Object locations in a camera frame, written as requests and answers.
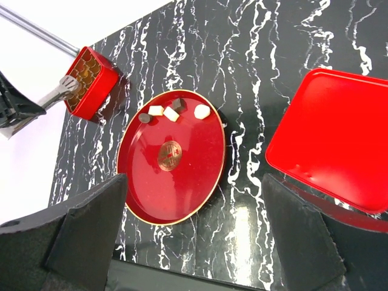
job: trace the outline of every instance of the gold emblem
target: gold emblem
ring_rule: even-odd
[[[169,172],[178,166],[181,158],[181,146],[176,141],[167,141],[159,150],[158,165],[163,171]]]

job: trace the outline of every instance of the white cube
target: white cube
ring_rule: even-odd
[[[194,116],[197,119],[204,119],[210,115],[210,107],[204,104],[197,105],[194,110]]]
[[[162,116],[163,115],[163,106],[157,105],[157,106],[150,106],[148,109],[148,114],[152,116]]]
[[[164,109],[163,115],[173,122],[179,117],[179,114],[177,114],[170,106],[167,106],[166,109]]]

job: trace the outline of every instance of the honeycomb pattern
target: honeycomb pattern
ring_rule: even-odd
[[[93,81],[97,78],[100,71],[101,65],[89,50],[85,50],[70,72],[70,76],[76,78],[81,86],[77,94],[74,94],[73,97],[67,100],[71,112],[81,102],[81,99],[93,84]]]

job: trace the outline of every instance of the dark chocolate piece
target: dark chocolate piece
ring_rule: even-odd
[[[186,107],[186,104],[182,98],[177,98],[172,101],[171,108],[174,109],[175,112],[181,113]]]
[[[152,120],[152,116],[146,113],[140,113],[139,120],[141,123],[150,123]]]

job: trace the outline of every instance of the gold rim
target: gold rim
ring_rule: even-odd
[[[146,106],[148,103],[150,103],[151,101],[153,101],[154,99],[156,99],[157,97],[163,95],[163,94],[166,94],[168,92],[176,92],[176,91],[184,91],[184,92],[190,92],[190,93],[194,93],[195,95],[199,96],[202,100],[205,100],[205,102],[210,106],[211,109],[213,109],[213,111],[216,113],[216,116],[218,118],[218,121],[219,121],[219,125],[221,126],[222,128],[222,143],[223,143],[223,153],[222,153],[222,166],[221,166],[221,170],[219,171],[218,173],[218,177],[216,179],[216,183],[214,184],[212,190],[210,191],[210,193],[207,195],[206,199],[204,200],[204,202],[199,205],[194,211],[192,211],[190,214],[188,214],[187,216],[175,221],[175,222],[171,222],[171,223],[163,223],[163,224],[158,224],[158,223],[152,223],[152,222],[149,222],[149,221],[146,221],[142,218],[140,218],[134,211],[132,211],[132,209],[128,206],[127,202],[125,202],[125,206],[129,209],[129,211],[131,211],[131,213],[137,217],[139,220],[147,223],[147,224],[151,224],[153,226],[172,226],[174,224],[178,224],[184,220],[186,220],[187,218],[190,218],[194,213],[196,213],[199,209],[201,209],[201,207],[209,200],[210,196],[213,194],[214,190],[216,189],[217,185],[218,185],[218,181],[221,177],[221,174],[222,172],[224,171],[224,166],[225,166],[225,151],[226,151],[226,141],[225,141],[225,131],[224,131],[224,127],[222,126],[222,121],[221,121],[221,118],[219,117],[219,114],[218,114],[218,111],[217,109],[213,106],[212,103],[210,103],[209,100],[207,100],[205,97],[203,97],[201,94],[197,93],[197,92],[194,92],[194,91],[191,91],[191,90],[186,90],[186,89],[175,89],[175,90],[170,90],[170,91],[167,91],[167,92],[163,92],[163,93],[160,93],[158,95],[156,95],[155,97],[153,97],[151,100],[149,100],[148,102],[146,102],[144,106]],[[125,134],[127,133],[127,130],[128,128],[130,127],[132,121],[134,120],[134,118],[137,116],[137,112],[135,113],[135,115],[133,115],[133,118],[131,119],[131,121],[128,123],[128,126],[127,128],[125,129],[125,132],[121,138],[121,141],[120,141],[120,146],[119,146],[119,149],[118,149],[118,154],[117,154],[117,157],[119,156],[119,153],[120,153],[120,149],[121,149],[121,144],[122,144],[122,140],[124,139],[125,137]],[[116,163],[116,174],[118,174],[118,162]]]

